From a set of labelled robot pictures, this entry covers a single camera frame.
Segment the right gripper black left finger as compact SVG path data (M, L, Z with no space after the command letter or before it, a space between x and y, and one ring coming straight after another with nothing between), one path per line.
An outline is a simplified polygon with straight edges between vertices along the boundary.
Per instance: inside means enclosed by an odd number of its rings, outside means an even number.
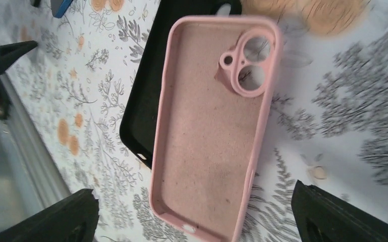
M80 189L0 232L0 241L96 241L99 200Z

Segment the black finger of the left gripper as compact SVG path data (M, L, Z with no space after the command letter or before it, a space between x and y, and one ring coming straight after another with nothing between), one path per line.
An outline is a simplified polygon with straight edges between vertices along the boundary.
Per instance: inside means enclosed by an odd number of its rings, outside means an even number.
M0 75L2 75L20 57L38 46L34 40L0 45Z

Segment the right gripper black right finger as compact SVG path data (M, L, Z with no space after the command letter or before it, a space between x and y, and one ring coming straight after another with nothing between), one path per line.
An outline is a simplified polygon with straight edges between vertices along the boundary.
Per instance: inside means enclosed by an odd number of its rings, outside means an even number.
M387 223L300 180L291 208L302 241L388 241Z

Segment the black phone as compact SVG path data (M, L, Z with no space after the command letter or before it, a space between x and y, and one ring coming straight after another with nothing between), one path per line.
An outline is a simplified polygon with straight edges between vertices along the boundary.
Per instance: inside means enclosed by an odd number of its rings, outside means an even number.
M66 13L73 0L51 0L50 8L52 11L52 15L55 18L62 18Z

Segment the black phone case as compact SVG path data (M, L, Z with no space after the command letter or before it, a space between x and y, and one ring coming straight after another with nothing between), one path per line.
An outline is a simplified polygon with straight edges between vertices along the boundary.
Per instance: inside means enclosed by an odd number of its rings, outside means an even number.
M158 6L119 131L122 143L148 168L152 167L161 76L169 31L181 17L215 15L224 5L229 6L231 15L242 13L242 4L236 0L161 1Z

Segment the pink phone case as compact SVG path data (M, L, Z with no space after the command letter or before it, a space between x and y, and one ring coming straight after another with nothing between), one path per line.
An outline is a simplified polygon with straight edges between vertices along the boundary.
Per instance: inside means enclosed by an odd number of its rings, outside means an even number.
M237 241L283 52L260 16L185 16L169 31L150 207L204 241Z

